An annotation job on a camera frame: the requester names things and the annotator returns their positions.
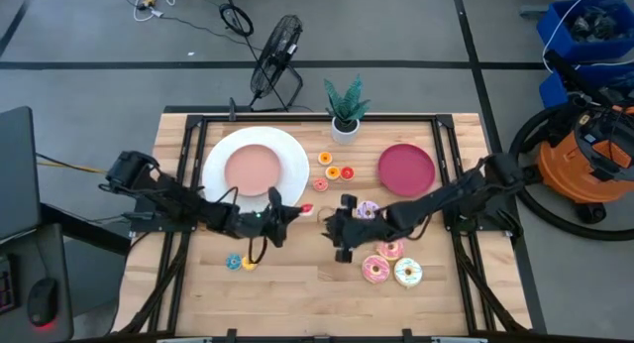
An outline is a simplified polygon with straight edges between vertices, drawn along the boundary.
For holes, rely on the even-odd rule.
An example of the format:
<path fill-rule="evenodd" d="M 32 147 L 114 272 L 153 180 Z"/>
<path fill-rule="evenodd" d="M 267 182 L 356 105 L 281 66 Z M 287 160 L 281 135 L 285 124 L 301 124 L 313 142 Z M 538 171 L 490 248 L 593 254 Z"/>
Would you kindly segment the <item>black computer mouse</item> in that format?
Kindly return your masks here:
<path fill-rule="evenodd" d="M 57 313 L 57 283 L 53 278 L 43 278 L 30 289 L 27 299 L 29 321 L 35 327 L 51 323 Z"/>

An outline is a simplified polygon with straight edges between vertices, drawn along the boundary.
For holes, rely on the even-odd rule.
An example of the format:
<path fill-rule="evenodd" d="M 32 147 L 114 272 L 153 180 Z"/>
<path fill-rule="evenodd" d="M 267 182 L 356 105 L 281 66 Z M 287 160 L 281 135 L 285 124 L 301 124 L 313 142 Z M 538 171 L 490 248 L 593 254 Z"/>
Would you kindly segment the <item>magenta plate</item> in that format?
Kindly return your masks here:
<path fill-rule="evenodd" d="M 435 181 L 436 168 L 431 157 L 411 144 L 396 144 L 385 149 L 377 162 L 377 176 L 392 193 L 419 197 Z"/>

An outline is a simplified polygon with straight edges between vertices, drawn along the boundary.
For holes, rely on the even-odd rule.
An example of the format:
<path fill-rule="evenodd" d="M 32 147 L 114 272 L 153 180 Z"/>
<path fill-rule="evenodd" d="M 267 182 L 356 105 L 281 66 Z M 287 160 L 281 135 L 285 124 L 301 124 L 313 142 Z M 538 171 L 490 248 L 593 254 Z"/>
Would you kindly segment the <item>dark grey laptop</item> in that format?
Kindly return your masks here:
<path fill-rule="evenodd" d="M 41 221 L 33 112 L 28 106 L 0 113 L 0 240 Z"/>

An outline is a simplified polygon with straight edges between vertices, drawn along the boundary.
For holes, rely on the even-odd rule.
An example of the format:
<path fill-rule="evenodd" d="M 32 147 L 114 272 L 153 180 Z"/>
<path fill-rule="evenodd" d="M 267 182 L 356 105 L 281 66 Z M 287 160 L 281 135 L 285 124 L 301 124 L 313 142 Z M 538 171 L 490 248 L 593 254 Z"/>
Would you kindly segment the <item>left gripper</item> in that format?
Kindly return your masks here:
<path fill-rule="evenodd" d="M 281 248 L 287 237 L 288 226 L 302 213 L 301 207 L 287 206 L 282 202 L 282 197 L 275 187 L 267 191 L 270 207 L 277 212 L 277 217 L 272 218 L 270 207 L 260 212 L 248 212 L 239 215 L 239 235 L 243 238 L 257 238 L 265 236 L 269 230 L 269 239 L 276 248 Z"/>

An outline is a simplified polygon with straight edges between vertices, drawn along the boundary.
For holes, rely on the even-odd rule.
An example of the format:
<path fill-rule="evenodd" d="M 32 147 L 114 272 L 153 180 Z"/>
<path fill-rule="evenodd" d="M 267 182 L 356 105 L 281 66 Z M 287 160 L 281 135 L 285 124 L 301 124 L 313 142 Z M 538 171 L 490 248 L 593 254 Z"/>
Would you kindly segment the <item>light pink plate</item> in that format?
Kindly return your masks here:
<path fill-rule="evenodd" d="M 281 162 L 272 149 L 264 145 L 246 145 L 231 154 L 224 168 L 225 181 L 242 196 L 258 196 L 276 186 L 281 176 Z"/>

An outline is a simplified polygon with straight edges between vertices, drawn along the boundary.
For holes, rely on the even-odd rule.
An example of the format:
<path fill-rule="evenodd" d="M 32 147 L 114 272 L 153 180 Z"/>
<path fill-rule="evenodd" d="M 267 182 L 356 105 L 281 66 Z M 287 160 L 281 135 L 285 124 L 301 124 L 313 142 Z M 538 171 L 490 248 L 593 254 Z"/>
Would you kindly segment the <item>large pink sprinkled donut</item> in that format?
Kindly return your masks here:
<path fill-rule="evenodd" d="M 371 284 L 381 284 L 390 276 L 390 264 L 380 255 L 370 255 L 362 262 L 362 274 Z"/>

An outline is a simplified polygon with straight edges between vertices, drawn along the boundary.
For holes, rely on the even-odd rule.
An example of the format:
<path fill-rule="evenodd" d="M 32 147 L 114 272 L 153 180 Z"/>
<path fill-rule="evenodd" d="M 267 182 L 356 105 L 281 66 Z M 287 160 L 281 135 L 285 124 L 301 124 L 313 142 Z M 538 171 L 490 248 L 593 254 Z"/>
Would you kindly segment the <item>large white blue-striped donut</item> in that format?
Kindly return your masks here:
<path fill-rule="evenodd" d="M 395 279 L 405 287 L 414 287 L 423 280 L 423 268 L 411 258 L 401 258 L 393 269 Z"/>

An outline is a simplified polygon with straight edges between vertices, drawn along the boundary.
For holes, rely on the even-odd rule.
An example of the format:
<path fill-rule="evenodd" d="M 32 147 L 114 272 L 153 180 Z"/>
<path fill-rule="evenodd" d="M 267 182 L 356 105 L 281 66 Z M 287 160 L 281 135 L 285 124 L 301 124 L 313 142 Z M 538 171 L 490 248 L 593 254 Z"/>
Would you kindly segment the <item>grey desk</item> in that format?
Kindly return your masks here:
<path fill-rule="evenodd" d="M 20 305 L 0 315 L 0 343 L 65 342 L 74 333 L 63 240 L 57 225 L 46 226 L 0 244 L 0 254 L 16 258 Z M 31 287 L 43 278 L 57 283 L 57 313 L 44 327 L 31 324 L 27 299 Z"/>

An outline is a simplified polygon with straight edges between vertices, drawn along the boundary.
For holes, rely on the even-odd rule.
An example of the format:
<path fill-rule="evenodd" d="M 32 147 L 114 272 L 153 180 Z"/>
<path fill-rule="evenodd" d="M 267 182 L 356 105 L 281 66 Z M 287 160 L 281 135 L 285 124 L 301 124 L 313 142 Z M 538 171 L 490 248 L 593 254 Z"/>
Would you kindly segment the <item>black aluminium rig frame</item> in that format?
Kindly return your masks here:
<path fill-rule="evenodd" d="M 328 119 L 318 114 L 242 114 L 236 120 L 225 114 L 165 114 L 154 155 L 165 172 L 193 184 L 212 148 L 251 126 L 271 126 L 293 136 L 308 156 L 312 177 L 323 174 L 317 157 L 324 151 L 333 155 L 336 165 L 353 168 L 355 177 L 334 181 L 323 192 L 306 187 L 302 201 L 313 204 L 314 213 L 290 226 L 279 249 L 197 229 L 189 240 L 184 272 L 160 304 L 158 329 L 206 336 L 216 343 L 229 338 L 335 343 L 347 338 L 420 340 L 490 326 L 478 297 L 463 300 L 452 237 L 441 215 L 419 241 L 405 247 L 406 255 L 424 270 L 423 281 L 411 288 L 395 280 L 369 283 L 361 264 L 374 246 L 359 247 L 351 263 L 339 264 L 331 242 L 322 235 L 323 219 L 345 193 L 381 205 L 394 201 L 376 176 L 378 157 L 392 145 L 409 143 L 428 152 L 437 183 L 472 167 L 487 152 L 475 114 L 369 115 L 349 146 L 332 140 Z M 258 266 L 231 271 L 226 267 L 230 254 L 247 256 Z"/>

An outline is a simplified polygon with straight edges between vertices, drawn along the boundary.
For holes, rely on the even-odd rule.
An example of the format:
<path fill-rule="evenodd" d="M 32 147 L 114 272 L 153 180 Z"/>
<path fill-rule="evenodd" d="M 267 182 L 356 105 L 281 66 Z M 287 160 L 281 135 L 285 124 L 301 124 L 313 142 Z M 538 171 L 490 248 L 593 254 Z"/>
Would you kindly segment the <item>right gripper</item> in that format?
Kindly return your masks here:
<path fill-rule="evenodd" d="M 341 206 L 325 219 L 328 230 L 340 230 L 353 219 L 357 208 L 357 198 L 350 194 L 341 196 Z M 335 248 L 335 261 L 350 263 L 353 260 L 352 248 L 338 234 L 325 233 Z M 392 242 L 396 239 L 396 230 L 387 221 L 384 211 L 377 211 L 372 219 L 355 218 L 353 221 L 352 245 L 359 247 L 369 242 Z"/>

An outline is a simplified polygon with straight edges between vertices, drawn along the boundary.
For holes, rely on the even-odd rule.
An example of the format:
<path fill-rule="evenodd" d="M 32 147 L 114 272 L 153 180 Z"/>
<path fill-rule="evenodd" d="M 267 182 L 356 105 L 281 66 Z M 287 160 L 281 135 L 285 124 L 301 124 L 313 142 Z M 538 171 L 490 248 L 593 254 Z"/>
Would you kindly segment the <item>blue plastic bin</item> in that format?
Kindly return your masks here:
<path fill-rule="evenodd" d="M 613 20 L 615 38 L 582 41 L 571 31 L 578 17 L 604 11 Z M 634 11 L 624 0 L 566 0 L 551 3 L 537 31 L 547 51 L 567 60 L 590 61 L 624 57 L 634 49 Z"/>
<path fill-rule="evenodd" d="M 614 105 L 634 105 L 634 62 L 621 65 L 579 65 L 578 74 Z M 541 83 L 539 92 L 545 108 L 566 103 L 571 96 L 592 99 L 555 70 Z"/>

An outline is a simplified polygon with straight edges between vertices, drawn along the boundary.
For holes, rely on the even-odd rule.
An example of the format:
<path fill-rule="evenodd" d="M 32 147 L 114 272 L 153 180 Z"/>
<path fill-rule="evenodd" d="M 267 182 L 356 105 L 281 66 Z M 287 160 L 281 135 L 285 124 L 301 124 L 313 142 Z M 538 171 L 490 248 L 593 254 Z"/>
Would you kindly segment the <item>green plant in white pot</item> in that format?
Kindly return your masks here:
<path fill-rule="evenodd" d="M 342 145 L 351 144 L 360 130 L 362 118 L 370 109 L 370 100 L 361 99 L 363 81 L 357 75 L 344 95 L 328 79 L 324 80 L 324 87 L 329 100 L 327 112 L 332 117 L 333 140 Z"/>

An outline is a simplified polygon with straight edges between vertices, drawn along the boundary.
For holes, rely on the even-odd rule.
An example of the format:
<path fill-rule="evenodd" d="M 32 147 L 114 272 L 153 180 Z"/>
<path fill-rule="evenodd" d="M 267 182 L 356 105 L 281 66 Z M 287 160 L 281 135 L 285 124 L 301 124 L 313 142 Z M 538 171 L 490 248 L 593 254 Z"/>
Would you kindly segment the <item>black keyboard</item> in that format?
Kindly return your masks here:
<path fill-rule="evenodd" d="M 19 303 L 16 258 L 0 254 L 0 315 L 16 309 Z"/>

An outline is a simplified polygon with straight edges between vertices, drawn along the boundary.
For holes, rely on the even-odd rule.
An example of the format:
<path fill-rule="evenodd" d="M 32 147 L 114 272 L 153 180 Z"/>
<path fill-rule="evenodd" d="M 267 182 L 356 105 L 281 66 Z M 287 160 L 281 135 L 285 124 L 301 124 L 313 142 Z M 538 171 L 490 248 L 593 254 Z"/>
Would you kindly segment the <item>large plain pink donut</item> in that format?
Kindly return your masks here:
<path fill-rule="evenodd" d="M 376 252 L 389 262 L 397 261 L 403 257 L 405 243 L 402 239 L 392 242 L 379 242 L 375 246 Z"/>

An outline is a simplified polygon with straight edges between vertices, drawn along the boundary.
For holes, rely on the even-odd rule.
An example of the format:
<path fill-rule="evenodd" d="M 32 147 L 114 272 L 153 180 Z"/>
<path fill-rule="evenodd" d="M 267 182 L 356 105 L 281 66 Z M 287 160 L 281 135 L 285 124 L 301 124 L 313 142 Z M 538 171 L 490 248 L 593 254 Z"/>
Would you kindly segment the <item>large lavender frosted donut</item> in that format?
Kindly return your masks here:
<path fill-rule="evenodd" d="M 365 200 L 358 204 L 356 216 L 360 219 L 374 219 L 380 206 L 373 201 Z"/>

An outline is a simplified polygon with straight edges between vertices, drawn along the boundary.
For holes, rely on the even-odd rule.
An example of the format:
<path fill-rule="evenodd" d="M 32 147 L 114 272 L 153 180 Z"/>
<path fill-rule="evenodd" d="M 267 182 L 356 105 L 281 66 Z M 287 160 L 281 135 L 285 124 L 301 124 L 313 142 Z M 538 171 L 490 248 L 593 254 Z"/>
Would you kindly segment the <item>white round woven placemat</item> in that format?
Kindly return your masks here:
<path fill-rule="evenodd" d="M 208 201 L 220 198 L 236 202 L 241 212 L 262 211 L 268 204 L 267 192 L 258 196 L 242 196 L 236 187 L 225 181 L 227 160 L 239 148 L 246 145 L 264 145 L 277 154 L 281 162 L 281 176 L 275 187 L 284 205 L 299 202 L 306 187 L 310 166 L 306 152 L 300 143 L 288 133 L 273 127 L 248 127 L 233 132 L 220 140 L 211 150 L 202 169 L 201 184 Z"/>

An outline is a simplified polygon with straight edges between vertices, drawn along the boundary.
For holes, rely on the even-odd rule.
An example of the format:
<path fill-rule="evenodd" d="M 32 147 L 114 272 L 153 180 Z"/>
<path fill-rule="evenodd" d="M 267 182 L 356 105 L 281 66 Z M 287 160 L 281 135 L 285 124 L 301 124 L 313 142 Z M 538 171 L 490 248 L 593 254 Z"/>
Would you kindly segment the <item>black floor fan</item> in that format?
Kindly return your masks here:
<path fill-rule="evenodd" d="M 254 95 L 250 108 L 254 103 L 272 92 L 277 94 L 276 85 L 288 70 L 297 81 L 296 88 L 288 101 L 281 101 L 281 109 L 287 111 L 294 103 L 301 88 L 303 78 L 290 64 L 298 48 L 298 41 L 303 32 L 303 24 L 296 15 L 284 15 L 268 37 L 261 54 L 257 57 L 257 65 L 251 78 L 251 91 Z"/>

